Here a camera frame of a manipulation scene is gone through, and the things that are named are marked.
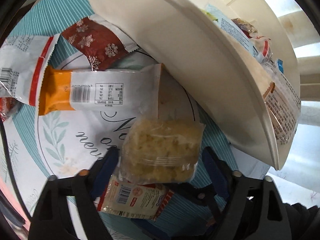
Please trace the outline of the red striped white snack packet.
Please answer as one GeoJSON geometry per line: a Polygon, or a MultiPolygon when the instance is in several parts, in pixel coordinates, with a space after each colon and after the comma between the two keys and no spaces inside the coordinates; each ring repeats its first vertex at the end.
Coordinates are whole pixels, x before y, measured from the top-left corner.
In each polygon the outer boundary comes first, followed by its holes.
{"type": "Polygon", "coordinates": [[[112,175],[97,210],[120,217],[156,220],[173,195],[162,184],[136,185],[112,175]]]}

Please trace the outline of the clear bag yellow popcorn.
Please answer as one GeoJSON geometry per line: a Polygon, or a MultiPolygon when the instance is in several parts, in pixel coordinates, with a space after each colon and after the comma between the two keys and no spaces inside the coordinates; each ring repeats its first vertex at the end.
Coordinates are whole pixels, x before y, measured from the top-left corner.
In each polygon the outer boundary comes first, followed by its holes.
{"type": "Polygon", "coordinates": [[[204,129],[198,121],[138,119],[123,143],[121,177],[138,185],[192,180],[204,129]]]}

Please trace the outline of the orange and white snack packet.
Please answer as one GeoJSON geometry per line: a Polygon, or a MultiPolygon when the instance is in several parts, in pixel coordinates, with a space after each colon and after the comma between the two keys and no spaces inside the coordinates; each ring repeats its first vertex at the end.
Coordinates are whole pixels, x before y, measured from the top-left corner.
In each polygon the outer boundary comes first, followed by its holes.
{"type": "Polygon", "coordinates": [[[53,111],[96,111],[110,116],[129,111],[158,112],[161,64],[141,70],[60,70],[48,67],[39,98],[39,115],[53,111]]]}

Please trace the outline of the white red large snack bag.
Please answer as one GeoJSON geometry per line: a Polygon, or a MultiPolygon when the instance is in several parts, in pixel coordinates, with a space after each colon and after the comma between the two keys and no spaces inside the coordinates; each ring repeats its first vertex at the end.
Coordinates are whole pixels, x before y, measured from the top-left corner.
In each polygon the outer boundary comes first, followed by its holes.
{"type": "Polygon", "coordinates": [[[58,42],[53,36],[7,37],[1,46],[1,97],[35,106],[44,72],[58,42]]]}

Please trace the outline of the patterned teal white tablecloth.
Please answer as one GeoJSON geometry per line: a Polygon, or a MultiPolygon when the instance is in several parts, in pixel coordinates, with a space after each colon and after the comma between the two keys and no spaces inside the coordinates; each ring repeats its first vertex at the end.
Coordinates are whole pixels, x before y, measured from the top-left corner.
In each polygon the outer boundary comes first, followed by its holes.
{"type": "MultiPolygon", "coordinates": [[[[77,20],[93,14],[88,0],[40,0],[10,33],[20,35],[52,36],[61,33],[77,20]]],[[[59,38],[49,64],[59,65],[76,54],[76,49],[63,37],[59,38]]],[[[263,178],[270,166],[233,148],[209,115],[187,95],[184,89],[164,70],[161,75],[159,98],[170,112],[168,117],[192,112],[206,125],[201,150],[210,146],[231,169],[240,170],[245,176],[263,178]]],[[[121,114],[121,118],[101,117],[100,112],[56,111],[38,116],[33,106],[23,105],[12,119],[4,123],[9,144],[9,154],[15,180],[24,204],[33,215],[40,192],[47,177],[72,177],[83,168],[103,157],[107,148],[121,148],[126,132],[134,122],[135,112],[121,114]]],[[[99,213],[114,239],[151,239],[129,218],[99,213]]],[[[212,217],[207,207],[201,207],[174,194],[156,221],[149,222],[168,236],[179,233],[201,232],[212,217]]]]}

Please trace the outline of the large clear bread bag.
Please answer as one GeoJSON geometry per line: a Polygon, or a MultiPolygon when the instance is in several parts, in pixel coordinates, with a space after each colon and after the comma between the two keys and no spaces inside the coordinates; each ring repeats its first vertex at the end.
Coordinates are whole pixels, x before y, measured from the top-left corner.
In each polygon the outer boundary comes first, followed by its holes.
{"type": "Polygon", "coordinates": [[[287,144],[294,136],[300,116],[301,100],[289,80],[280,71],[277,63],[261,64],[271,76],[270,91],[265,104],[272,121],[277,143],[287,144]]]}

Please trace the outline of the small red wrapped candy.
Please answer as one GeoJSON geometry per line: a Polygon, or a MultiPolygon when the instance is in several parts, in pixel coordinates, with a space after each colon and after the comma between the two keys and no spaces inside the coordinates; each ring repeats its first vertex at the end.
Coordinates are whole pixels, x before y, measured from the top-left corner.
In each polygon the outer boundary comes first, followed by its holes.
{"type": "Polygon", "coordinates": [[[1,98],[0,113],[1,120],[4,122],[14,116],[22,106],[22,103],[15,98],[1,98]]]}

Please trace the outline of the dark red snowflake packet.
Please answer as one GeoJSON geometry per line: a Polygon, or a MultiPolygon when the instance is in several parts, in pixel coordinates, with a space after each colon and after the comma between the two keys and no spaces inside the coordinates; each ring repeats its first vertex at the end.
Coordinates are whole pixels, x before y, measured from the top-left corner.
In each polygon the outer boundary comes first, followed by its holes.
{"type": "Polygon", "coordinates": [[[104,71],[138,49],[131,37],[97,14],[78,20],[61,35],[87,57],[93,71],[104,71]]]}

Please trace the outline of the white plastic storage bin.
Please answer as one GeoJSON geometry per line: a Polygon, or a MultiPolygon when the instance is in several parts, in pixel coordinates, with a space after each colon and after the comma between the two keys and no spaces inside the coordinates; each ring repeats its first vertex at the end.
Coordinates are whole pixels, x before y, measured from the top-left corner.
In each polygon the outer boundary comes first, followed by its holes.
{"type": "Polygon", "coordinates": [[[212,4],[228,17],[253,20],[272,40],[284,74],[300,90],[298,63],[276,15],[264,0],[88,0],[93,11],[118,26],[201,105],[235,148],[280,170],[291,144],[279,145],[263,93],[263,67],[202,9],[212,4]]]}

